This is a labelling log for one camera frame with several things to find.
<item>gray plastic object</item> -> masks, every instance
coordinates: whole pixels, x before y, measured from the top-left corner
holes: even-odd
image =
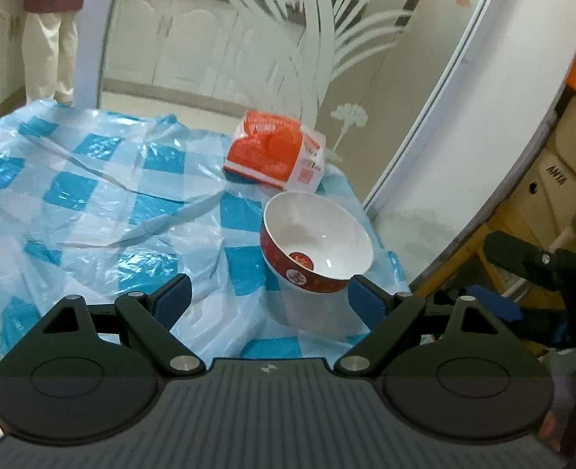
[[[363,379],[323,360],[216,360],[169,382],[152,410],[90,445],[5,436],[0,469],[561,469],[534,435],[460,445],[405,424]]]

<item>tablecloth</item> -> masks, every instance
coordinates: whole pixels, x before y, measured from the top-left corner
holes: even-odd
[[[333,362],[367,332],[346,291],[280,285],[259,247],[278,191],[225,175],[230,138],[173,115],[135,118],[35,102],[0,120],[0,359],[66,294],[112,302],[177,272],[192,305],[172,333],[206,363],[217,356]],[[318,193],[372,239],[367,276],[407,290],[346,177],[327,166]]]

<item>white door frame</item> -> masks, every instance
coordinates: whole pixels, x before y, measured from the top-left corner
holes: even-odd
[[[420,155],[458,93],[468,67],[483,45],[502,0],[479,0],[458,46],[444,72],[416,118],[412,128],[383,174],[364,201],[372,219],[391,198],[403,176]],[[75,75],[74,103],[83,109],[99,107],[101,72],[108,40],[114,0],[85,0],[79,19],[79,44]]]

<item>orange and white bag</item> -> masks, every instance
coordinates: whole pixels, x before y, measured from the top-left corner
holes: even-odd
[[[325,172],[325,136],[300,121],[248,111],[224,169],[289,191],[315,192]]]

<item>floor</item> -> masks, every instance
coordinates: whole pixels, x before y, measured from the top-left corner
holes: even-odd
[[[173,113],[180,123],[190,129],[206,129],[221,132],[228,136],[238,125],[239,119],[212,111],[204,111],[189,106],[179,106],[171,102],[154,100],[152,98],[134,97],[122,93],[103,92],[101,94],[101,109],[116,111],[133,116],[153,118]]]

